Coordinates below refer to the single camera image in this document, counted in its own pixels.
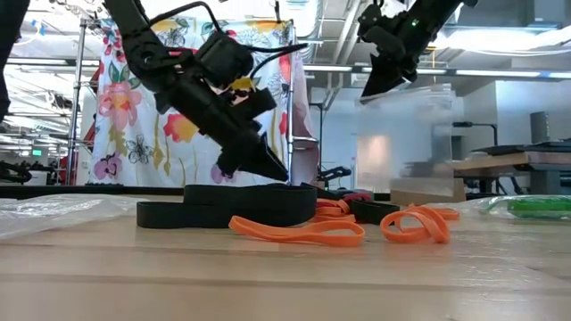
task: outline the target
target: orange rubber band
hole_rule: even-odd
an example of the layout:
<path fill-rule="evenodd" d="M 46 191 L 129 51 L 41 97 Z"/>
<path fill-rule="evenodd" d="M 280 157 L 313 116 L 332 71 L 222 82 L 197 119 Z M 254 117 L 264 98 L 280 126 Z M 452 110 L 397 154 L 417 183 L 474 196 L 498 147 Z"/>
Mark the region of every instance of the orange rubber band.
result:
<path fill-rule="evenodd" d="M 422 227 L 402 227 L 404 217 L 413 217 Z M 431 209 L 426 206 L 411 205 L 406 210 L 391 213 L 381 221 L 381 232 L 387 240 L 395 243 L 416 243 L 433 238 L 437 243 L 450 241 L 450 229 L 445 219 L 459 219 L 458 212 L 449 209 Z M 399 232 L 389 226 L 394 223 Z"/>
<path fill-rule="evenodd" d="M 272 242 L 320 243 L 329 246 L 359 246 L 365 238 L 363 227 L 346 221 L 329 220 L 297 228 L 265 226 L 238 216 L 230 219 L 229 227 L 237 233 Z M 325 232 L 351 230 L 354 235 L 326 235 Z"/>

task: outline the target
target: clear plastic sheet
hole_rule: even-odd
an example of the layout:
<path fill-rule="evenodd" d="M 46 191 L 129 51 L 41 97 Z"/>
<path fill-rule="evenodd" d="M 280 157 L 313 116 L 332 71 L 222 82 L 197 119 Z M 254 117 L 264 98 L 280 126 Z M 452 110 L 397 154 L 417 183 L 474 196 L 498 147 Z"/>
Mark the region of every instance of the clear plastic sheet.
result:
<path fill-rule="evenodd" d="M 0 199 L 0 239 L 134 215 L 137 202 L 142 201 L 146 200 L 104 194 L 60 194 L 23 201 Z"/>
<path fill-rule="evenodd" d="M 497 196 L 453 204 L 432 204 L 457 210 L 460 215 L 475 213 L 508 219 L 571 219 L 571 196 Z"/>
<path fill-rule="evenodd" d="M 366 97 L 359 111 L 356 186 L 452 196 L 450 85 Z"/>

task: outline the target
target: pink flower print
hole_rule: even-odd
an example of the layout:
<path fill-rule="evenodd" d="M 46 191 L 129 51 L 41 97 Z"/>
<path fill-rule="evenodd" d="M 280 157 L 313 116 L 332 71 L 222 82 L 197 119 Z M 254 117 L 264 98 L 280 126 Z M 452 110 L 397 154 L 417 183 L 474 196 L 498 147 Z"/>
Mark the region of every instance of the pink flower print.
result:
<path fill-rule="evenodd" d="M 103 44 L 105 45 L 105 55 L 110 55 L 113 48 L 121 49 L 123 42 L 121 40 L 121 33 L 115 29 L 103 28 Z"/>
<path fill-rule="evenodd" d="M 137 105 L 142 100 L 141 93 L 131 90 L 127 81 L 106 85 L 99 98 L 99 114 L 111 116 L 115 129 L 123 130 L 137 121 Z"/>
<path fill-rule="evenodd" d="M 115 54 L 115 57 L 119 62 L 127 62 L 127 57 L 125 57 L 125 53 L 123 53 L 122 50 L 118 50 L 117 53 Z"/>
<path fill-rule="evenodd" d="M 105 177 L 115 178 L 123 169 L 123 163 L 117 152 L 100 159 L 93 167 L 95 177 L 104 179 Z"/>
<path fill-rule="evenodd" d="M 227 181 L 229 183 L 235 183 L 236 182 L 236 173 L 234 173 L 234 175 L 232 177 L 225 177 L 224 174 L 222 174 L 222 171 L 220 170 L 218 165 L 214 164 L 214 165 L 212 165 L 212 169 L 211 169 L 211 178 L 212 178 L 212 181 L 216 184 L 222 184 L 223 181 Z"/>
<path fill-rule="evenodd" d="M 279 134 L 284 135 L 287 131 L 287 113 L 282 113 L 282 119 L 279 121 Z"/>

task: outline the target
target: black rubber band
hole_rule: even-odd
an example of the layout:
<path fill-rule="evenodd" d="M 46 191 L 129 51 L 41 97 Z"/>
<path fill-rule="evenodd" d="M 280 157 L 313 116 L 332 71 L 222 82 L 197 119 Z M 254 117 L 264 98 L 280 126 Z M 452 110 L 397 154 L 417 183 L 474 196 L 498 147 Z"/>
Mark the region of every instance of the black rubber band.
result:
<path fill-rule="evenodd" d="M 317 190 L 306 186 L 188 185 L 182 203 L 140 202 L 137 225 L 146 228 L 228 228 L 232 216 L 268 226 L 295 226 L 315 215 Z"/>

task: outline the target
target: floral fabric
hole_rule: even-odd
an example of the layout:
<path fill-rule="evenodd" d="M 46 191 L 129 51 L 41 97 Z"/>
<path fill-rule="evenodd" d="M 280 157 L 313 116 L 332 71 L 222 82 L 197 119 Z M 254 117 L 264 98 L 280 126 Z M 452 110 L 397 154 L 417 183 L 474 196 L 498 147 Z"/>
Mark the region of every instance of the floral fabric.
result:
<path fill-rule="evenodd" d="M 292 40 L 289 36 L 291 26 L 285 22 L 219 23 L 229 36 L 245 45 L 277 47 Z M 153 93 L 141 86 L 128 68 L 116 25 L 112 21 L 104 21 L 103 30 L 105 37 L 91 182 L 139 186 L 258 185 L 272 182 L 244 172 L 223 177 L 216 166 L 219 146 L 208 136 L 200 135 L 192 121 L 174 109 L 160 115 L 155 108 Z M 166 46 L 191 50 L 199 48 L 214 32 L 210 22 L 187 18 L 161 21 L 153 26 L 153 30 Z M 268 56 L 268 53 L 254 53 L 254 63 L 260 63 Z M 300 57 L 295 61 L 301 66 Z M 262 125 L 261 131 L 268 133 L 269 147 L 282 161 L 287 160 L 286 111 L 291 68 L 290 57 L 284 56 L 268 63 L 252 80 L 257 87 L 268 87 L 277 102 L 276 109 L 264 112 L 256 120 Z M 246 89 L 240 87 L 241 83 L 244 82 L 236 82 L 233 88 Z M 304 108 L 307 108 L 307 98 L 304 99 Z"/>

